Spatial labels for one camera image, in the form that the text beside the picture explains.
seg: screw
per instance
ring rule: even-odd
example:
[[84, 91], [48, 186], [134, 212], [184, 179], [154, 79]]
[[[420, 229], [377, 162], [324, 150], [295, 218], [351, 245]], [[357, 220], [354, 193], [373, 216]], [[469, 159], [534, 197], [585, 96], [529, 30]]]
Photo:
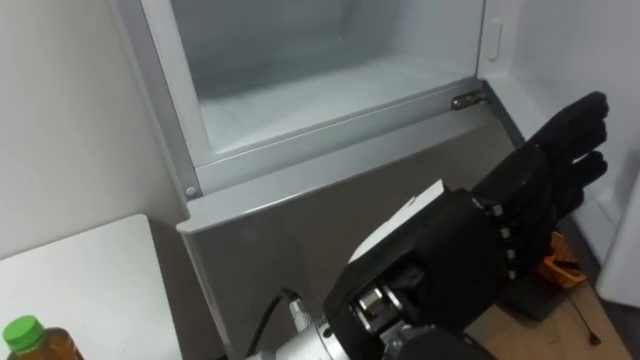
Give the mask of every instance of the screw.
[[502, 214], [504, 214], [504, 209], [502, 208], [502, 205], [496, 205], [493, 207], [493, 215], [502, 216]]
[[194, 197], [198, 195], [198, 190], [196, 190], [196, 188], [191, 186], [191, 187], [188, 187], [187, 190], [185, 190], [185, 193], [187, 194], [188, 197]]

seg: green bottle cap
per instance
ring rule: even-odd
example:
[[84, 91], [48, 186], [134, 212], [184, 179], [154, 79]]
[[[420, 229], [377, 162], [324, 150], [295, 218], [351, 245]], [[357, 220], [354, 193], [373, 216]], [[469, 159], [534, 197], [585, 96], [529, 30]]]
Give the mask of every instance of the green bottle cap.
[[44, 339], [44, 327], [33, 315], [21, 316], [13, 320], [2, 332], [9, 350], [25, 353], [37, 347]]

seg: white shelf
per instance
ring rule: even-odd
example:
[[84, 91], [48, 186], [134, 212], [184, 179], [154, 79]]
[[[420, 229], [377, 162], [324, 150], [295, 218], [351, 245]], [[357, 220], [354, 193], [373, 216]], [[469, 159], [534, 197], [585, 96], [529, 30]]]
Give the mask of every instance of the white shelf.
[[468, 70], [345, 45], [196, 80], [217, 157], [330, 125], [469, 77]]
[[4, 259], [0, 286], [1, 324], [34, 314], [68, 330], [86, 359], [182, 359], [144, 215]]

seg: plastic bottle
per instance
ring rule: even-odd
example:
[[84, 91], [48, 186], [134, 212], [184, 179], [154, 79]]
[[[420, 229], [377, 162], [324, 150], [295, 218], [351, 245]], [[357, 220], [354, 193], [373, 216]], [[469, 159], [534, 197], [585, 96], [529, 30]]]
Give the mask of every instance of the plastic bottle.
[[44, 328], [35, 316], [21, 316], [2, 332], [11, 354], [8, 360], [84, 360], [69, 333]]

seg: freezer compartment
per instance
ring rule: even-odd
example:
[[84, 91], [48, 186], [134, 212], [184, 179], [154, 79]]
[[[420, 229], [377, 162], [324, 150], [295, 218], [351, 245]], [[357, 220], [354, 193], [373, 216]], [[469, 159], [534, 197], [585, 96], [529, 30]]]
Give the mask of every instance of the freezer compartment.
[[[423, 96], [476, 72], [481, 1], [172, 5], [218, 159]], [[398, 118], [398, 127], [418, 117]]]

